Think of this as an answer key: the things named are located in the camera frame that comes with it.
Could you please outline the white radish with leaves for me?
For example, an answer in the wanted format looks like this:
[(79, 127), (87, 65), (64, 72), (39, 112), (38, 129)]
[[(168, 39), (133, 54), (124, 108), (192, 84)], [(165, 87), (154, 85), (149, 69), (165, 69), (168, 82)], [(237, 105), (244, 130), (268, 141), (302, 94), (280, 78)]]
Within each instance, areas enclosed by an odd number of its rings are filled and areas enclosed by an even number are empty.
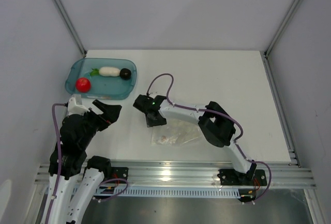
[(103, 76), (103, 77), (119, 77), (120, 69), (117, 67), (101, 67), (101, 68), (94, 68), (90, 72), (90, 76)]

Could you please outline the teal plastic tray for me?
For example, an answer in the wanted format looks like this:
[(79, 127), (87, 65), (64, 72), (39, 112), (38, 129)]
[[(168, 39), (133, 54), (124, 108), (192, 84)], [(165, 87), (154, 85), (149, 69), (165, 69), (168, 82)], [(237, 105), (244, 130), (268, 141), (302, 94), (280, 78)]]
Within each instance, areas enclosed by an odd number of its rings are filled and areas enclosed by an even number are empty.
[[(115, 67), (119, 70), (130, 70), (131, 77), (127, 80), (120, 76), (102, 76), (97, 73), (102, 67)], [(87, 92), (80, 92), (76, 82), (87, 78), (91, 84)], [(83, 98), (123, 100), (135, 87), (137, 81), (136, 65), (127, 59), (118, 58), (83, 58), (75, 62), (70, 69), (65, 89), (70, 94), (80, 94)]]

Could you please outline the left aluminium frame post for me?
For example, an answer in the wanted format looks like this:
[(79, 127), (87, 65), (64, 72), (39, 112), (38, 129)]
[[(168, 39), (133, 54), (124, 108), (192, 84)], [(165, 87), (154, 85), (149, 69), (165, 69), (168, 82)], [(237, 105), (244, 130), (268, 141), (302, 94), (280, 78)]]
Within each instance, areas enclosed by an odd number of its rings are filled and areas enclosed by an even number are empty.
[(72, 40), (74, 41), (76, 47), (78, 48), (79, 52), (83, 57), (86, 57), (87, 50), (85, 49), (79, 34), (62, 2), (62, 0), (52, 0), (56, 10), (58, 11), (58, 14), (60, 18), (62, 19), (65, 28), (67, 29), (69, 35), (71, 36)]

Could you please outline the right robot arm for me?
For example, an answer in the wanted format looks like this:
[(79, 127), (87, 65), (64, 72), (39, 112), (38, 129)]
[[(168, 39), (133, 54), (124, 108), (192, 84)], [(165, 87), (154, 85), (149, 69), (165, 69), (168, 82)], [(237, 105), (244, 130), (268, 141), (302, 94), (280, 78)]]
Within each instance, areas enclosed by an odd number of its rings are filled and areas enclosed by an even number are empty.
[(224, 149), (228, 154), (241, 184), (254, 180), (257, 165), (247, 158), (234, 136), (238, 122), (218, 103), (211, 101), (206, 106), (184, 106), (169, 102), (165, 96), (139, 95), (133, 107), (145, 115), (147, 127), (166, 125), (169, 119), (197, 125), (209, 144)]

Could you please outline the clear zip top bag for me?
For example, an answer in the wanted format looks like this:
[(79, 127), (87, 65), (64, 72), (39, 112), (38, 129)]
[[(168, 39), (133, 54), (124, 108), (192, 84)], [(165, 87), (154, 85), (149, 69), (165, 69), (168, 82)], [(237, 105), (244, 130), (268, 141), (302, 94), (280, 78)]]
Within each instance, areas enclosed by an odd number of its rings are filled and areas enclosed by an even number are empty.
[(201, 142), (202, 138), (202, 132), (197, 125), (170, 119), (166, 125), (152, 128), (151, 145), (193, 145)]

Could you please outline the red tomato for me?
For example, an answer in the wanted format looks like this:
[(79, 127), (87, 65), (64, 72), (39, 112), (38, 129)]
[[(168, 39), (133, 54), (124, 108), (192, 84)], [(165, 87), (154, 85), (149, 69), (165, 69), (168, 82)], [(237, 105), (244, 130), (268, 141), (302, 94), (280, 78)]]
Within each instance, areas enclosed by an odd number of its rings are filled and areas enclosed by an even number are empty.
[(87, 93), (91, 89), (91, 82), (88, 78), (78, 78), (75, 87), (79, 92)]

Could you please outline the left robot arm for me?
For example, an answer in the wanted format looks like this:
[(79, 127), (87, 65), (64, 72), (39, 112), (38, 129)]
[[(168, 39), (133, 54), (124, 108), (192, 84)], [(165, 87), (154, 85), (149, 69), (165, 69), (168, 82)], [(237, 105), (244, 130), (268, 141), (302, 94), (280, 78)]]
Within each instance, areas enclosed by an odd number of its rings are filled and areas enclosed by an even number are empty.
[(82, 105), (72, 96), (64, 106), (62, 125), (54, 120), (56, 146), (50, 157), (49, 191), (41, 223), (81, 223), (101, 183), (111, 181), (111, 161), (100, 156), (87, 158), (86, 149), (97, 132), (115, 123), (122, 106), (94, 100), (101, 113)]

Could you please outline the right aluminium frame post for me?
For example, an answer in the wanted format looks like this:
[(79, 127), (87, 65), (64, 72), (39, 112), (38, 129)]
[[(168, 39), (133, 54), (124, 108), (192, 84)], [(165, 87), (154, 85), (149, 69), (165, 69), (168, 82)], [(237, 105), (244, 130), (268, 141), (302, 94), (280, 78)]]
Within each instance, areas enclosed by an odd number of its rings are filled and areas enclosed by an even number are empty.
[(279, 42), (280, 38), (282, 37), (283, 33), (287, 29), (288, 25), (294, 18), (296, 12), (298, 11), (301, 3), (303, 0), (292, 0), (284, 17), (282, 18), (282, 21), (280, 25), (278, 26), (274, 36), (272, 37), (266, 51), (264, 52), (264, 55), (266, 58), (269, 58), (271, 55), (273, 49), (276, 47), (277, 43)]

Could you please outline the aluminium frame post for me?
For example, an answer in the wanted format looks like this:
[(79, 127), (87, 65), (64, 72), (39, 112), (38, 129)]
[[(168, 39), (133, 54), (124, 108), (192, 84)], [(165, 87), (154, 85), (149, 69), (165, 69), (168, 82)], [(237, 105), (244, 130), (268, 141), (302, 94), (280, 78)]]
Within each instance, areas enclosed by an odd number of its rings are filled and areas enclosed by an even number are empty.
[(71, 36), (72, 40), (74, 41), (76, 47), (78, 48), (79, 52), (83, 57), (86, 57), (87, 50), (85, 49), (79, 34), (62, 2), (62, 0), (52, 0), (56, 10), (58, 11), (58, 14), (60, 18), (62, 19), (65, 28), (67, 29), (69, 35)]
[(294, 18), (296, 12), (298, 11), (301, 3), (303, 0), (292, 0), (284, 17), (282, 18), (282, 21), (280, 25), (278, 26), (274, 36), (272, 37), (266, 51), (264, 52), (264, 55), (266, 58), (269, 58), (271, 55), (273, 49), (276, 47), (277, 43), (279, 42), (280, 38), (282, 37), (283, 33), (287, 29), (288, 25)]

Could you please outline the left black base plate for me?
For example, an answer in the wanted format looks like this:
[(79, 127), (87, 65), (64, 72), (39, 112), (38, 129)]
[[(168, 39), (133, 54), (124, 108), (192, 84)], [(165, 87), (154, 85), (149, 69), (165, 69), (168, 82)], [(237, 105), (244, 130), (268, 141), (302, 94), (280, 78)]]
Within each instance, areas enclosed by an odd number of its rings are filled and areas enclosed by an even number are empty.
[(110, 181), (110, 183), (115, 184), (125, 184), (125, 180), (128, 179), (128, 174), (128, 167), (113, 167), (111, 172), (105, 176), (104, 181)]

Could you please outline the aluminium mounting rail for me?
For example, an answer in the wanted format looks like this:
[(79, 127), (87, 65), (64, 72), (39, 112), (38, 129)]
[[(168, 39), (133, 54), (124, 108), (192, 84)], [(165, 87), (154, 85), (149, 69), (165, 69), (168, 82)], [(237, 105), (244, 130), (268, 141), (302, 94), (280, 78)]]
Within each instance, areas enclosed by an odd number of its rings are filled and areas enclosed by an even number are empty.
[[(219, 187), (220, 169), (231, 169), (229, 162), (174, 162), (112, 160), (113, 167), (127, 167), (128, 181), (142, 187)], [(298, 165), (271, 164), (271, 189), (315, 189), (312, 171)]]

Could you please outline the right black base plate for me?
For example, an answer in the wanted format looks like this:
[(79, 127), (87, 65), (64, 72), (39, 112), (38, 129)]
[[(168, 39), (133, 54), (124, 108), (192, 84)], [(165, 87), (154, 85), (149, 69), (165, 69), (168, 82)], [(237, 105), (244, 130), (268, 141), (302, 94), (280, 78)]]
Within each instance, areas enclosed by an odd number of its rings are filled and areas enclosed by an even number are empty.
[(234, 169), (220, 169), (217, 174), (222, 186), (254, 186), (258, 182), (260, 186), (267, 186), (267, 178), (264, 170), (240, 173)]

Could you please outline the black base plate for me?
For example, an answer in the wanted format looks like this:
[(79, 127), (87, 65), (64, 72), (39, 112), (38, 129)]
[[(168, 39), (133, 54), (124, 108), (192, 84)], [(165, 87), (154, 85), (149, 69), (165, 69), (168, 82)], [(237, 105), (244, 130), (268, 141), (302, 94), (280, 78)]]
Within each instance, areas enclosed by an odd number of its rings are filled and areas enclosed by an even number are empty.
[(234, 169), (220, 169), (217, 174), (222, 186), (254, 186), (258, 182), (260, 186), (267, 186), (267, 178), (264, 170), (240, 173)]
[(110, 183), (115, 184), (125, 184), (125, 180), (128, 179), (128, 174), (128, 167), (113, 167), (111, 172), (105, 176), (104, 181), (110, 181)]

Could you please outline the dark round fruit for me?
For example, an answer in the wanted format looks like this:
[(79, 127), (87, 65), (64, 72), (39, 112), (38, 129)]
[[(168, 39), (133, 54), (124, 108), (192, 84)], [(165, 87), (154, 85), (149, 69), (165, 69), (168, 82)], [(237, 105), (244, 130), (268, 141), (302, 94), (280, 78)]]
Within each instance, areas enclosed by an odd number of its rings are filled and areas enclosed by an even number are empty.
[(132, 72), (131, 72), (131, 70), (129, 70), (127, 68), (123, 68), (123, 69), (120, 70), (119, 76), (123, 80), (129, 80), (131, 78), (131, 76), (132, 76)]

